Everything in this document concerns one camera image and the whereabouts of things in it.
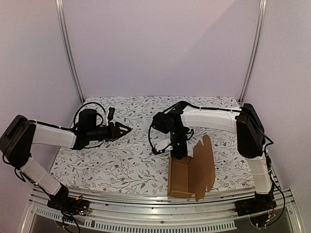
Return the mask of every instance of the cardboard box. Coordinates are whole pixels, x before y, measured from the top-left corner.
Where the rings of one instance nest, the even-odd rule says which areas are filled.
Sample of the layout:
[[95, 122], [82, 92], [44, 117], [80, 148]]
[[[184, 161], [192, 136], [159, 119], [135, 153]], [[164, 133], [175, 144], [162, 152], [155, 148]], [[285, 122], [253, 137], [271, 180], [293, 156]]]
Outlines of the cardboard box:
[[193, 148], [193, 157], [170, 157], [168, 196], [175, 198], [195, 197], [198, 201], [209, 192], [215, 182], [215, 164], [210, 138], [203, 136]]

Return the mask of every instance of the white wall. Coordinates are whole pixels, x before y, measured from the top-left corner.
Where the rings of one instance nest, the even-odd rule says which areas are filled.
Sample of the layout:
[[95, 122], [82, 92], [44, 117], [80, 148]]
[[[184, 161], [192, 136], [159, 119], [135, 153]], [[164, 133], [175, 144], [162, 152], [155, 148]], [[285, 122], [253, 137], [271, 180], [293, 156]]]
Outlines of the white wall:
[[[68, 126], [79, 102], [55, 1], [2, 0], [0, 34], [0, 134], [17, 114]], [[55, 148], [37, 146], [32, 153], [49, 168]], [[0, 232], [17, 233], [32, 186], [2, 161], [0, 177]]]
[[86, 97], [237, 96], [259, 0], [67, 0]]
[[311, 232], [311, 1], [268, 1], [246, 102], [274, 139], [274, 167]]

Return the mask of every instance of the floral pattern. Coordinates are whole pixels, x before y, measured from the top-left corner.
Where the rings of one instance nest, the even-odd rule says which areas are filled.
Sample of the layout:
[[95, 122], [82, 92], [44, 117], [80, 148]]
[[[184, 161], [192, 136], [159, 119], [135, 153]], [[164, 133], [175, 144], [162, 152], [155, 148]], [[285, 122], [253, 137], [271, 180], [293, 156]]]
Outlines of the floral pattern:
[[[99, 148], [71, 150], [61, 148], [51, 168], [51, 174], [64, 185], [94, 191], [167, 195], [169, 152], [154, 155], [148, 143], [148, 129], [152, 117], [159, 111], [185, 100], [196, 106], [238, 107], [234, 98], [228, 97], [108, 97], [88, 98], [106, 108], [115, 107], [113, 121], [119, 121], [133, 130], [126, 136]], [[253, 187], [254, 180], [247, 161], [238, 154], [234, 134], [205, 128], [194, 128], [188, 142], [189, 155], [193, 146], [209, 135], [212, 141], [216, 181], [212, 192]], [[168, 135], [151, 131], [154, 143]]]

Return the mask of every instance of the open cardboard box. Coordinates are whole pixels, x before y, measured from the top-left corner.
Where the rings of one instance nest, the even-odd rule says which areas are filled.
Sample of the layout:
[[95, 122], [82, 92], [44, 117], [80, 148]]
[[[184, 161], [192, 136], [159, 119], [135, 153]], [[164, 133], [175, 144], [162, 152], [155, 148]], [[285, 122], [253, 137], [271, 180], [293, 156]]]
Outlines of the open cardboard box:
[[209, 192], [215, 182], [215, 164], [210, 138], [203, 136], [193, 148], [193, 157], [183, 159], [170, 157], [168, 196], [176, 198], [195, 197], [198, 201]]

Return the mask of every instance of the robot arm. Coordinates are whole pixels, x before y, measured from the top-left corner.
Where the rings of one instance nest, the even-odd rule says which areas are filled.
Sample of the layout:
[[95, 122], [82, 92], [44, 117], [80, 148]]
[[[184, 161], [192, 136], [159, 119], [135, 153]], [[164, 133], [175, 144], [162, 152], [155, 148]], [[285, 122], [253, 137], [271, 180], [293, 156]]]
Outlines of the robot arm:
[[76, 127], [66, 129], [51, 124], [31, 121], [18, 115], [0, 138], [0, 150], [8, 164], [19, 170], [31, 182], [39, 185], [53, 197], [48, 206], [70, 213], [79, 214], [79, 210], [88, 207], [86, 200], [79, 200], [76, 206], [74, 198], [68, 197], [68, 189], [52, 177], [44, 167], [31, 157], [32, 144], [55, 145], [74, 150], [82, 150], [90, 141], [114, 141], [131, 131], [131, 128], [118, 122], [112, 123], [114, 109], [109, 109], [106, 125], [96, 125], [97, 112], [85, 109], [79, 114]]
[[153, 117], [151, 127], [170, 133], [170, 139], [157, 143], [153, 153], [171, 150], [171, 156], [182, 159], [188, 155], [187, 134], [191, 127], [204, 127], [226, 130], [237, 134], [238, 151], [245, 157], [255, 181], [255, 200], [240, 203], [241, 206], [253, 206], [246, 214], [270, 209], [276, 206], [273, 197], [273, 183], [270, 180], [271, 161], [264, 153], [264, 128], [251, 104], [242, 108], [201, 108], [181, 101], [167, 113], [160, 112]]

